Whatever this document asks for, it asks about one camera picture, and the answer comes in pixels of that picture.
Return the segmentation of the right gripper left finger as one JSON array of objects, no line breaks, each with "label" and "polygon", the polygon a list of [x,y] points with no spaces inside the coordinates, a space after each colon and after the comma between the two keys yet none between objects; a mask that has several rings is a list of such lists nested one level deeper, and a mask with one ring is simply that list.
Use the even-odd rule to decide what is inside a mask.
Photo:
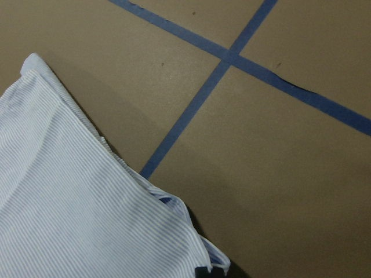
[{"label": "right gripper left finger", "polygon": [[195,268],[195,278],[209,278],[209,275],[210,272],[207,267],[203,266]]}]

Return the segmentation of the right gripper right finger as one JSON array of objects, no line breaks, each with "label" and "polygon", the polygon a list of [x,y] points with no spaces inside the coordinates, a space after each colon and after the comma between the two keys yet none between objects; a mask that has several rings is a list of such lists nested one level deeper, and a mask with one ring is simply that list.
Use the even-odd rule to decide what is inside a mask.
[{"label": "right gripper right finger", "polygon": [[211,256],[211,277],[248,278],[249,275],[226,256]]}]

